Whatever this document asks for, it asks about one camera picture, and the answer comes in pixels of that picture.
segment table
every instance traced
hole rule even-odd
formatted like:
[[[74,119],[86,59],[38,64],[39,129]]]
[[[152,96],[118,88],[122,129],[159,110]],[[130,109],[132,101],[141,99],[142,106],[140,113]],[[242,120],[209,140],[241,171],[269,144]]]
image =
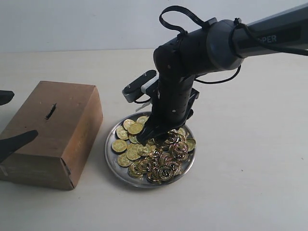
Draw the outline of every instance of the table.
[[[177,182],[142,190],[113,176],[103,147],[114,124],[139,107],[126,102],[122,89],[150,69],[153,50],[0,54],[0,89],[15,92],[0,107],[0,130],[40,80],[96,85],[104,116],[74,190],[0,181],[0,229],[307,230],[307,58],[250,57],[230,82],[196,82],[200,97],[187,122],[197,140],[195,163]]]

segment cardboard box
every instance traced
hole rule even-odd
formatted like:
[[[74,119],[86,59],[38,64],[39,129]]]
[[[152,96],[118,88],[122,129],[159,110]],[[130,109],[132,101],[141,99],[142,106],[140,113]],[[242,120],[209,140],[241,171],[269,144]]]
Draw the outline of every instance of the cardboard box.
[[[55,103],[55,110],[46,118]],[[0,139],[34,129],[38,136],[1,163],[0,180],[74,189],[102,121],[96,86],[39,82]]]

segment silver tray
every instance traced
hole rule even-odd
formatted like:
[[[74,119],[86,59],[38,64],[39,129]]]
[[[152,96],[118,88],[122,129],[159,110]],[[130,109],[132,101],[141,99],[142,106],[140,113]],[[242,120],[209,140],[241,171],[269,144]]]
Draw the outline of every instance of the silver tray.
[[[161,182],[161,183],[151,183],[151,182],[149,182],[146,179],[146,175],[143,175],[143,177],[141,179],[133,178],[128,174],[128,167],[119,166],[119,164],[117,163],[117,158],[118,158],[119,155],[116,154],[115,152],[113,152],[113,150],[111,148],[112,143],[117,139],[116,132],[115,132],[116,128],[121,126],[123,124],[123,121],[126,120],[126,119],[132,119],[132,120],[136,121],[138,119],[138,117],[143,116],[143,115],[149,116],[150,114],[151,114],[151,112],[141,112],[141,113],[136,113],[136,114],[130,115],[130,116],[122,119],[110,131],[109,135],[107,136],[107,139],[106,139],[106,142],[105,142],[105,148],[104,148],[105,159],[106,159],[108,166],[112,170],[112,172],[120,180],[124,181],[125,183],[128,183],[132,186],[139,187],[139,188],[157,188],[157,187],[165,186],[165,185],[176,182],[177,180],[182,178],[189,171],[189,169],[193,165],[193,161],[194,161],[194,158],[195,158],[195,149],[194,149],[189,154],[188,159],[185,162],[182,162],[182,173],[180,175],[175,176],[170,181]],[[186,125],[184,126],[184,128],[187,132],[189,132],[188,138],[194,138],[192,132],[189,130],[189,128]]]

